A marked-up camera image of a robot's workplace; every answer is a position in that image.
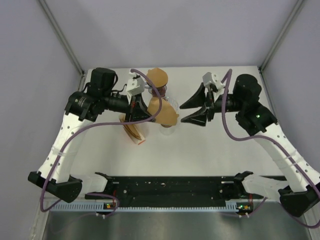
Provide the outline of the brown paper coffee filter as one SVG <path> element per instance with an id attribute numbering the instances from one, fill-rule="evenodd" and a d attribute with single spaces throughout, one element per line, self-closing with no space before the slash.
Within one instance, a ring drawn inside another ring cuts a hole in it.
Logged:
<path id="1" fill-rule="evenodd" d="M 169 79 L 167 73 L 158 67 L 149 69 L 146 76 L 156 88 L 162 88 L 167 85 Z"/>

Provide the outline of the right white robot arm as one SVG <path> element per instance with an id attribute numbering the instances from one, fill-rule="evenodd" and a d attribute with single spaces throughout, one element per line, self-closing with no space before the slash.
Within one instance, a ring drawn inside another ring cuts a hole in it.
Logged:
<path id="1" fill-rule="evenodd" d="M 277 118 L 260 103 L 262 87 L 251 74 L 240 74 L 229 93 L 231 72 L 222 80 L 207 72 L 196 93 L 181 109 L 198 110 L 181 119 L 183 123 L 206 126 L 216 113 L 222 117 L 227 135 L 237 142 L 255 140 L 271 157 L 285 180 L 259 176 L 250 171 L 234 177 L 233 192 L 276 201 L 293 217 L 301 217 L 320 201 L 320 173 L 302 157 L 285 136 Z"/>

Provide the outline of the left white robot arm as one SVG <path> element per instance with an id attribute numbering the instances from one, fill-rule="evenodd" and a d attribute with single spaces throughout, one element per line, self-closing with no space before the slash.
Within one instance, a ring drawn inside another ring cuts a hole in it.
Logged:
<path id="1" fill-rule="evenodd" d="M 37 171 L 28 175 L 28 181 L 42 189 L 40 199 L 50 193 L 59 201 L 73 202 L 79 195 L 97 192 L 109 198 L 114 191 L 103 173 L 84 176 L 71 175 L 71 168 L 81 147 L 86 131 L 98 127 L 97 118 L 105 111 L 124 114 L 117 126 L 155 122 L 157 113 L 149 113 L 143 101 L 145 86 L 154 83 L 137 69 L 130 69 L 123 90 L 115 90 L 117 73 L 108 68 L 89 69 L 84 75 L 82 90 L 74 92 L 64 109 L 62 124 L 48 156 Z"/>

